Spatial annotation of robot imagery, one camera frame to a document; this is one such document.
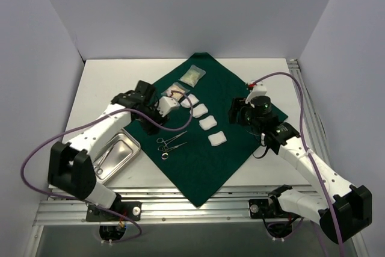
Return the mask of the white gauze pad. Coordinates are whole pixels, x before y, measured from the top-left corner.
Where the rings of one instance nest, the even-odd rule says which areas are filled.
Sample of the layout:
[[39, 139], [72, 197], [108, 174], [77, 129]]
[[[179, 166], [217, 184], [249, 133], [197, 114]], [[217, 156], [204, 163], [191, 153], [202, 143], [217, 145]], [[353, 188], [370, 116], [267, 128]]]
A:
[[206, 113], [208, 113], [208, 108], [206, 107], [205, 104], [199, 104], [197, 106], [195, 106], [193, 109], [192, 109], [192, 116], [193, 118], [200, 118], [201, 116], [205, 115]]
[[211, 146], [219, 146], [227, 141], [227, 138], [223, 131], [219, 131], [215, 134], [211, 134], [208, 136], [208, 140], [210, 141]]
[[184, 108], [190, 108], [199, 103], [199, 99], [193, 94], [189, 94], [180, 104]]
[[202, 128], [202, 130], [208, 131], [211, 128], [217, 126], [217, 121], [215, 120], [215, 117], [213, 115], [210, 115], [204, 119], [201, 119], [199, 121], [199, 126]]

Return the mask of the tan-filled clear plastic bag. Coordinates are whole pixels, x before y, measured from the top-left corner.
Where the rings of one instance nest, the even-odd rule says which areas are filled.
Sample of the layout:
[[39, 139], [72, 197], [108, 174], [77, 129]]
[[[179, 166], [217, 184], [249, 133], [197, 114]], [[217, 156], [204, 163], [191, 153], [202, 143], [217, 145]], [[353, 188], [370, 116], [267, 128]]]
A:
[[174, 82], [171, 86], [165, 89], [161, 95], [173, 98], [174, 100], [180, 102], [180, 100], [184, 98], [184, 95], [189, 92], [190, 90], [188, 88], [184, 87], [179, 82]]

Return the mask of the green-filled clear plastic bag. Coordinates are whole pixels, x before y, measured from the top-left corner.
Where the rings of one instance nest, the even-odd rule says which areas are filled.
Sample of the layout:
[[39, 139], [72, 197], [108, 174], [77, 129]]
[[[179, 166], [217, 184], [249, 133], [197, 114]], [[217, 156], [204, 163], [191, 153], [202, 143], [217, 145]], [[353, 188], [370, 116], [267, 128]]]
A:
[[194, 88], [200, 79], [206, 75], [206, 71], [192, 65], [180, 78], [179, 81], [187, 84], [188, 86]]

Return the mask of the steel forceps long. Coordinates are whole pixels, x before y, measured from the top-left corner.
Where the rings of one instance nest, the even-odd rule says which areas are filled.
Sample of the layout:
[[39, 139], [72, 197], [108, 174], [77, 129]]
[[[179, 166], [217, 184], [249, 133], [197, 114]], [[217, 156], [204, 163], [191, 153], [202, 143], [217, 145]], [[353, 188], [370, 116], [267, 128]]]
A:
[[103, 173], [102, 165], [111, 153], [114, 145], [109, 146], [103, 153], [101, 153], [98, 158], [93, 163], [95, 174], [100, 175]]

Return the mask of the steel surgical scissors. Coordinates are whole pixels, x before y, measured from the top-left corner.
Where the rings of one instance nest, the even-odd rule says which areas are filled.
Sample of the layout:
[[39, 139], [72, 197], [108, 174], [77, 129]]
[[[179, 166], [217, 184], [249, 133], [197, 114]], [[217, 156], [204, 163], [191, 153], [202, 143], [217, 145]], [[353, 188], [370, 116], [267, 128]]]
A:
[[101, 156], [94, 162], [94, 172], [99, 179], [111, 171], [109, 156], [114, 149], [114, 145], [110, 146]]

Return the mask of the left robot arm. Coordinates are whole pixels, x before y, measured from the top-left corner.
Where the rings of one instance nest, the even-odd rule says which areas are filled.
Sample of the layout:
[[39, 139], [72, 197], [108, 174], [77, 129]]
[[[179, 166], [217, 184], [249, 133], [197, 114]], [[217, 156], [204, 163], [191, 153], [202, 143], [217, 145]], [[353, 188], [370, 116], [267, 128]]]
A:
[[159, 126], [175, 101], [163, 96], [153, 102], [155, 87], [139, 81], [134, 90], [114, 96], [105, 111], [91, 126], [67, 143], [56, 142], [51, 147], [48, 182], [79, 200], [100, 206], [100, 214], [115, 220], [121, 214], [120, 198], [97, 181], [93, 162], [97, 154], [121, 129], [139, 120], [149, 135], [158, 133]]

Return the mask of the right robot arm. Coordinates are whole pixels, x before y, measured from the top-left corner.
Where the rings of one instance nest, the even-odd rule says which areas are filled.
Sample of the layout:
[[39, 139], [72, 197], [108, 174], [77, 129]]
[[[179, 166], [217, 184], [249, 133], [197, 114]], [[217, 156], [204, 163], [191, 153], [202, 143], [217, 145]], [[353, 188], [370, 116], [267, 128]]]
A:
[[267, 211], [273, 216], [294, 214], [320, 225], [334, 243], [345, 242], [372, 223], [372, 193], [356, 187], [303, 144], [302, 135], [273, 112], [268, 96], [234, 98], [229, 122], [248, 126], [267, 150], [289, 163], [319, 193], [310, 197], [290, 185], [270, 192]]

